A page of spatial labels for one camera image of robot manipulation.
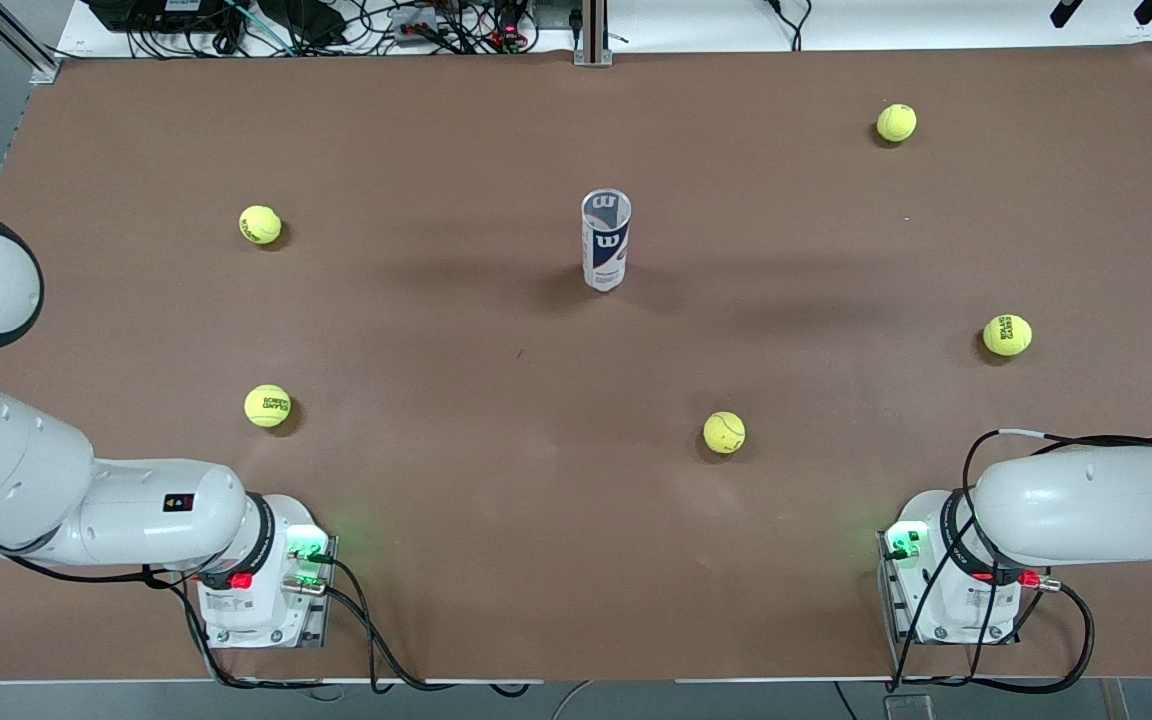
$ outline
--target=gray floor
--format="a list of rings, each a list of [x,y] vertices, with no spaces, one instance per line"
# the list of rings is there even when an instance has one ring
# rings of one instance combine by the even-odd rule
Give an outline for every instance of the gray floor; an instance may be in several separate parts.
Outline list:
[[[45,41],[55,41],[69,0],[14,0],[8,3]],[[0,161],[8,149],[20,113],[26,104],[28,71],[0,46]],[[182,629],[182,642],[185,642]],[[497,720],[544,719],[550,715],[570,684],[545,685],[508,702],[486,688],[457,688],[442,694],[416,694],[399,689],[372,697],[366,688],[355,688],[342,700],[314,703],[296,694],[238,692],[206,683],[119,683],[0,685],[0,719],[138,720],[179,719],[260,720],[265,717],[312,715],[335,720],[347,717],[437,720],[453,717],[493,717]],[[859,720],[879,719],[882,688],[878,684],[846,685]],[[325,696],[333,694],[324,691]],[[1101,684],[1090,680],[1070,691],[1051,697],[1018,697],[982,688],[938,688],[931,694],[941,719],[1109,720],[1102,703]],[[1152,719],[1152,680],[1124,683],[1126,703],[1132,720]],[[568,720],[616,720],[635,717],[659,719],[760,719],[760,717],[812,717],[846,720],[846,711],[833,687],[824,683],[708,684],[594,683],[567,707]]]

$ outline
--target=metal post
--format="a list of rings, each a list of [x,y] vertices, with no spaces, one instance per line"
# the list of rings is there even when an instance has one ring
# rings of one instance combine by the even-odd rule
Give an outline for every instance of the metal post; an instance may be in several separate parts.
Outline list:
[[[607,0],[581,0],[579,47],[575,63],[586,68],[612,67],[612,48],[607,46]]]
[[[33,68],[29,76],[31,85],[51,85],[60,73],[60,63],[52,58],[47,46],[36,40],[15,15],[0,3],[0,40]]]

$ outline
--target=cable connector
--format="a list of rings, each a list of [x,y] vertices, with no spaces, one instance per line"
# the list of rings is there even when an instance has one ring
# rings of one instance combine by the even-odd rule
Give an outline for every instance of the cable connector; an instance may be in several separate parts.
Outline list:
[[[1021,588],[1036,589],[1038,592],[1060,592],[1060,579],[1039,575],[1034,570],[1021,570],[1020,578],[1016,579]]]

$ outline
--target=brown tabletop surface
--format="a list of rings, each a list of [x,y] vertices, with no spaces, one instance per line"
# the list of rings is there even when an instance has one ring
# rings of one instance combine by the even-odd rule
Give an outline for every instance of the brown tabletop surface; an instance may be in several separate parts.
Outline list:
[[[919,128],[884,147],[895,101]],[[605,296],[597,187],[635,207]],[[285,241],[238,235],[251,204]],[[300,498],[429,679],[888,674],[874,532],[976,435],[1152,434],[1150,46],[77,61],[29,101],[0,219],[47,281],[0,389],[101,456]],[[1000,313],[1036,332],[1006,364],[975,344]],[[262,382],[289,427],[243,418]],[[749,426],[726,461],[721,409]],[[1091,673],[1152,675],[1152,564],[1059,577]],[[1064,673],[1066,605],[983,673]],[[361,638],[335,612],[325,650],[225,660],[356,679]],[[0,679],[202,673],[168,594],[0,561]]]

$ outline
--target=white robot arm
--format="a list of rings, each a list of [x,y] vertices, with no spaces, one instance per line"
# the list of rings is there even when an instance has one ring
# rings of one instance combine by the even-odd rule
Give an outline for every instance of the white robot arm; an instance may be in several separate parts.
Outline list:
[[[983,642],[1010,642],[1024,570],[1152,560],[1152,446],[1070,446],[998,462],[969,492],[970,502],[961,488],[919,493],[882,533],[896,634],[916,612],[918,642],[975,644],[988,615]]]
[[[41,311],[41,272],[0,223],[0,347]],[[243,490],[197,460],[100,460],[62,420],[0,392],[0,556],[32,564],[159,564],[200,581],[219,647],[302,642],[328,550],[290,497]]]

